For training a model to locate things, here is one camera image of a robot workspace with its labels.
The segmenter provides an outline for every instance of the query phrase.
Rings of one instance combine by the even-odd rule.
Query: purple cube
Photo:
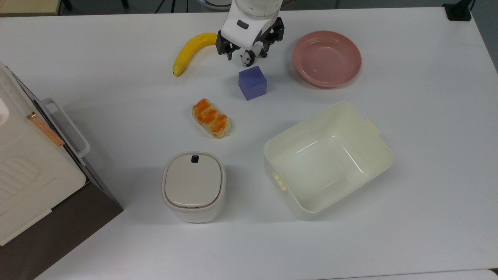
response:
[[[246,100],[251,100],[266,93],[266,79],[259,66],[239,72],[239,87]]]

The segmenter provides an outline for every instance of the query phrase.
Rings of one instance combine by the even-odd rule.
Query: white plastic box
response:
[[[162,198],[183,221],[206,223],[224,207],[225,181],[225,167],[213,154],[180,153],[164,169]]]
[[[30,119],[33,113],[38,117]],[[0,63],[0,246],[86,181],[64,147],[47,137],[54,132],[40,115]]]
[[[392,165],[392,152],[348,103],[337,103],[270,139],[265,169],[292,214],[308,220]]]

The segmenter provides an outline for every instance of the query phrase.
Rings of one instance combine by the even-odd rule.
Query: bread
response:
[[[206,98],[203,98],[192,108],[192,115],[209,134],[216,138],[227,135],[228,130],[232,127],[227,115],[221,114]]]

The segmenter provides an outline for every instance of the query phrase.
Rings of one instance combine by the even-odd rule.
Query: banana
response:
[[[173,75],[180,76],[196,52],[205,46],[216,44],[217,36],[216,33],[202,33],[190,39],[176,57],[173,65]]]

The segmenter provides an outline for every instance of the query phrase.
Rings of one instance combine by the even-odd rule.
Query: panda figurine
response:
[[[264,50],[262,45],[254,45],[250,50],[246,50],[243,55],[241,55],[242,65],[244,67],[251,66],[257,57],[265,58],[268,54]]]

